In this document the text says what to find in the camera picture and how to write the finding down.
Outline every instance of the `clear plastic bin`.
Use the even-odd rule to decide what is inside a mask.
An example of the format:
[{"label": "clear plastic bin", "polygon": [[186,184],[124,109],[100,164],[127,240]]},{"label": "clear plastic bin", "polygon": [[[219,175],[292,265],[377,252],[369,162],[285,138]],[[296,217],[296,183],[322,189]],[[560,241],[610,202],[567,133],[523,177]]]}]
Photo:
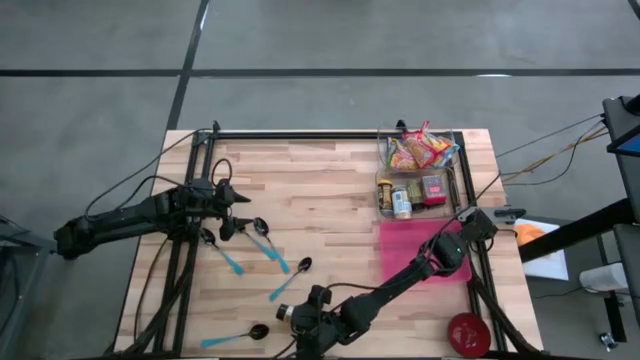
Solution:
[{"label": "clear plastic bin", "polygon": [[[454,141],[453,132],[448,131],[434,131],[434,134],[445,136]],[[424,219],[438,219],[453,216],[458,211],[462,204],[460,202],[460,193],[458,191],[460,184],[462,184],[456,176],[460,174],[460,158],[458,153],[445,164],[442,168],[427,167],[418,170],[396,170],[387,166],[387,138],[389,136],[398,137],[402,136],[402,132],[397,130],[378,130],[378,154],[379,154],[379,166],[376,173],[376,189],[380,180],[389,180],[396,185],[407,185],[409,180],[416,181],[421,180],[425,175],[440,175],[442,184],[446,189],[446,203],[444,205],[433,207],[429,209],[423,209],[419,211],[412,211],[410,219],[397,219],[394,216],[385,216],[380,212],[380,204],[378,203],[378,219],[380,221],[411,221],[411,220],[424,220]]]}]

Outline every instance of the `snack bag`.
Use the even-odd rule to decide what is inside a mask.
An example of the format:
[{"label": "snack bag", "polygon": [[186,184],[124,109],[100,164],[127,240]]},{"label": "snack bag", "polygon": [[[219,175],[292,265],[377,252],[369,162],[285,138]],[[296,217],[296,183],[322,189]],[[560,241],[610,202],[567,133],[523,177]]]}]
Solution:
[{"label": "snack bag", "polygon": [[453,157],[453,154],[455,154],[459,149],[460,149],[460,145],[458,144],[454,144],[453,141],[439,136],[438,138],[440,138],[441,140],[443,140],[444,142],[449,144],[449,148],[447,148],[444,152],[442,152],[434,161],[433,164],[431,164],[432,167],[435,168],[441,168],[443,167],[447,161],[451,160],[451,158]]},{"label": "snack bag", "polygon": [[421,169],[433,164],[438,156],[451,147],[451,142],[429,134],[428,128],[429,122],[425,121],[420,130],[402,134],[405,146]]},{"label": "snack bag", "polygon": [[418,164],[398,139],[388,138],[389,158],[387,166],[396,170],[416,170]]}]

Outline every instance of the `small box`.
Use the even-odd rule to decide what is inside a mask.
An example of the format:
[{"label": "small box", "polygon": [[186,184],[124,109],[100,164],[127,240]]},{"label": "small box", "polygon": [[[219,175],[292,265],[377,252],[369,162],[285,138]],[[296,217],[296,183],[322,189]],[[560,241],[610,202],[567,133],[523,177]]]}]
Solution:
[{"label": "small box", "polygon": [[422,177],[424,204],[428,207],[442,206],[447,202],[441,175],[425,175]]}]

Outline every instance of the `blue spoon handle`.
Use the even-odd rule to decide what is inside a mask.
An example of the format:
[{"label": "blue spoon handle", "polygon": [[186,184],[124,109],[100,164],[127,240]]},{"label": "blue spoon handle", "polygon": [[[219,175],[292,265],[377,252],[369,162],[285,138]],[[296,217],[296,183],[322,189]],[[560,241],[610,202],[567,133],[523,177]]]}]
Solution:
[{"label": "blue spoon handle", "polygon": [[251,241],[253,241],[254,244],[256,244],[257,247],[260,248],[260,250],[262,250],[263,253],[265,253],[269,257],[269,259],[275,260],[276,255],[274,255],[271,250],[269,250],[266,246],[260,244],[260,242],[258,240],[256,240],[256,239],[254,239],[253,236],[251,236],[249,234],[247,234],[247,236],[249,237],[249,239],[251,239]]},{"label": "blue spoon handle", "polygon": [[243,335],[227,336],[227,337],[224,337],[224,338],[202,340],[202,341],[200,341],[200,347],[207,348],[207,347],[210,347],[210,346],[218,345],[218,344],[223,343],[223,342],[227,342],[227,341],[231,341],[231,340],[237,339],[237,338],[242,337],[242,336],[244,336],[244,334]]},{"label": "blue spoon handle", "polygon": [[244,269],[242,268],[242,266],[238,265],[237,262],[233,261],[233,259],[231,259],[229,257],[229,255],[227,255],[227,253],[225,253],[224,251],[222,251],[222,249],[218,248],[218,251],[220,252],[220,254],[222,255],[222,257],[224,257],[225,260],[227,260],[227,262],[229,263],[229,265],[231,265],[231,268],[233,269],[233,271],[236,272],[236,274],[238,275],[242,275],[244,274]]},{"label": "blue spoon handle", "polygon": [[280,263],[280,268],[282,268],[282,272],[285,274],[288,274],[291,271],[291,269],[289,268],[289,264],[287,264],[287,262],[284,261],[282,256],[278,254],[278,251],[275,248],[273,248],[273,254],[276,256],[276,260],[278,260],[278,262]]},{"label": "blue spoon handle", "polygon": [[293,278],[296,277],[296,275],[298,275],[298,273],[295,273],[295,274],[291,275],[289,280],[285,281],[284,284],[280,285],[279,288],[275,289],[271,293],[271,295],[269,295],[269,301],[273,302],[278,296],[280,296],[280,294],[284,291],[284,289],[287,287],[287,285],[289,285],[291,280],[293,280]]}]

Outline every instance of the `red plate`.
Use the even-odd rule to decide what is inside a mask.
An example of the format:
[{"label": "red plate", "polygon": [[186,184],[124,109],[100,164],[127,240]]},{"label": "red plate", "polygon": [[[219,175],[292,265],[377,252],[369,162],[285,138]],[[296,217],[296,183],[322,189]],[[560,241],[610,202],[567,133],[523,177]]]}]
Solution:
[{"label": "red plate", "polygon": [[458,314],[449,322],[449,343],[460,355],[479,358],[491,347],[491,333],[487,324],[472,313]]}]

